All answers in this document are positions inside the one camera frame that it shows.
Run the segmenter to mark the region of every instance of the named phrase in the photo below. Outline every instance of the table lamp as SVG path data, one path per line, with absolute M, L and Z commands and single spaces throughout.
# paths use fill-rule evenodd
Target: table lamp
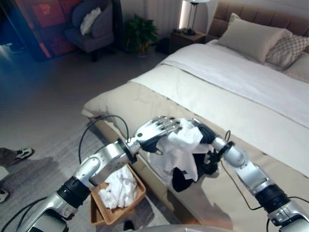
M 195 31 L 193 30 L 194 27 L 194 23 L 195 23 L 195 17 L 197 15 L 197 5 L 199 3 L 205 3 L 205 2 L 209 2 L 211 0 L 186 0 L 189 1 L 191 3 L 191 8 L 190 8 L 190 14 L 189 14 L 189 20 L 188 20 L 188 26 L 186 28 L 186 30 L 184 30 L 184 34 L 185 35 L 195 35 Z M 192 25 L 190 26 L 191 23 L 191 13 L 192 13 L 192 9 L 194 8 L 195 12 L 194 12 L 194 17 L 193 17 L 193 22 Z

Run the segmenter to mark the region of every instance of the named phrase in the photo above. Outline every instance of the carpet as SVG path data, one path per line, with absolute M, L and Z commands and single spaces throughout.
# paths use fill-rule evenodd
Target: carpet
M 71 136 L 59 141 L 44 152 L 34 153 L 29 159 L 7 168 L 10 175 L 0 182 L 0 187 L 8 190 L 10 196 L 0 204 L 1 228 L 20 208 L 58 190 L 75 173 L 79 167 L 78 143 L 85 128 L 86 126 L 80 126 Z M 103 145 L 101 140 L 104 138 L 99 137 L 99 139 L 95 132 L 95 130 L 89 131 L 84 138 L 81 150 L 82 160 Z M 179 224 L 173 213 L 149 189 L 147 189 L 146 197 L 135 207 L 135 213 L 112 226 L 95 227 L 90 224 L 89 202 L 90 197 L 79 208 L 73 220 L 68 221 L 71 232 L 122 231 L 126 220 L 132 220 L 136 229 Z M 6 231 L 15 231 L 20 217 L 14 220 Z

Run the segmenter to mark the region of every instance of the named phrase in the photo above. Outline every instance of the gray floor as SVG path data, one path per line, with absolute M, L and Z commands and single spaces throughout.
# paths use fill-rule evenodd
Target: gray floor
M 146 58 L 121 51 L 99 56 L 96 63 L 81 52 L 35 62 L 0 46 L 0 147 L 44 151 L 87 122 L 81 110 L 88 100 L 166 57 L 155 51 Z

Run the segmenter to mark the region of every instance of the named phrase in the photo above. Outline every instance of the bed frame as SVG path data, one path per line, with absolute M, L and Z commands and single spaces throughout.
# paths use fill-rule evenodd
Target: bed frame
M 244 3 L 220 0 L 206 37 L 206 42 L 219 39 L 224 34 L 232 13 L 235 13 L 241 19 L 252 23 L 270 27 L 286 28 L 293 34 L 309 37 L 308 19 L 270 11 Z
M 309 36 L 309 20 L 293 17 L 288 14 L 278 13 L 251 5 L 220 0 L 212 25 L 207 35 L 207 42 L 220 38 L 227 29 L 228 21 L 232 13 L 238 14 L 242 19 L 272 26 L 287 28 L 296 35 Z M 114 142 L 120 136 L 120 131 L 111 123 L 99 121 L 96 127 L 110 141 Z M 183 224 L 199 224 L 194 216 L 183 206 L 183 204 L 162 183 L 154 171 L 143 161 L 138 159 L 132 165 L 136 173 L 148 185 L 156 196 L 174 212 L 175 216 Z

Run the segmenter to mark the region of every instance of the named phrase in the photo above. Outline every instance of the gray armchair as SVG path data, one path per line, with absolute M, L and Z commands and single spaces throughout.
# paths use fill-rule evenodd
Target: gray armchair
M 100 7 L 102 13 L 96 18 L 90 34 L 82 35 L 80 26 L 86 14 Z M 85 0 L 72 12 L 73 27 L 64 31 L 67 39 L 87 53 L 92 54 L 92 61 L 97 61 L 97 50 L 114 41 L 112 30 L 111 0 Z

